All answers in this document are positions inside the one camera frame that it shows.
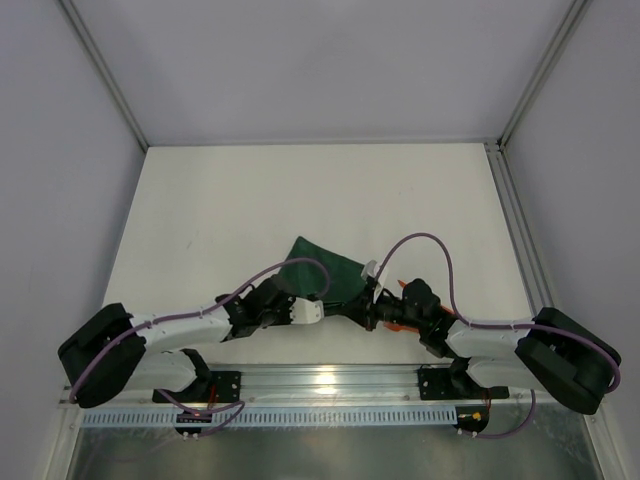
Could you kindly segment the dark green cloth napkin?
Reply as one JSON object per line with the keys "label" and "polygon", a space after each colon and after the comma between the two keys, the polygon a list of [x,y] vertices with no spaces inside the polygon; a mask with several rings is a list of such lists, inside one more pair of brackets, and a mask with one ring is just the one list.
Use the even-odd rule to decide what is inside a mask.
{"label": "dark green cloth napkin", "polygon": [[365,290],[362,278],[364,265],[345,256],[324,249],[299,236],[293,243],[286,259],[307,258],[320,263],[323,270],[309,262],[296,262],[280,268],[277,276],[289,291],[296,296],[321,299],[326,316],[340,315],[349,302]]}

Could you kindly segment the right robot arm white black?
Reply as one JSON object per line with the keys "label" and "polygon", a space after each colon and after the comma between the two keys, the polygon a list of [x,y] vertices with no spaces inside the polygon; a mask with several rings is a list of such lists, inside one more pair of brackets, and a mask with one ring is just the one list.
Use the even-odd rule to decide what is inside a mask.
{"label": "right robot arm white black", "polygon": [[414,331],[430,354],[449,360],[443,373],[423,381],[438,398],[526,389],[591,415],[620,383],[620,355],[555,308],[543,308],[530,322],[481,326],[443,306],[422,279],[399,296],[369,279],[342,314],[368,331],[380,323]]}

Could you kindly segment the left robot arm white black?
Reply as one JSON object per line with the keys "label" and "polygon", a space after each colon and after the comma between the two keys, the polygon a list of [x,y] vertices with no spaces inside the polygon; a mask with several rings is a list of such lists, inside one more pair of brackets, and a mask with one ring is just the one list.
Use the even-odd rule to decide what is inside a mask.
{"label": "left robot arm white black", "polygon": [[121,303],[106,305],[62,343],[58,357],[69,399],[83,409],[127,391],[196,402],[212,381],[197,346],[243,339],[263,328],[313,324],[322,316],[316,298],[291,293],[272,276],[189,312],[132,314]]}

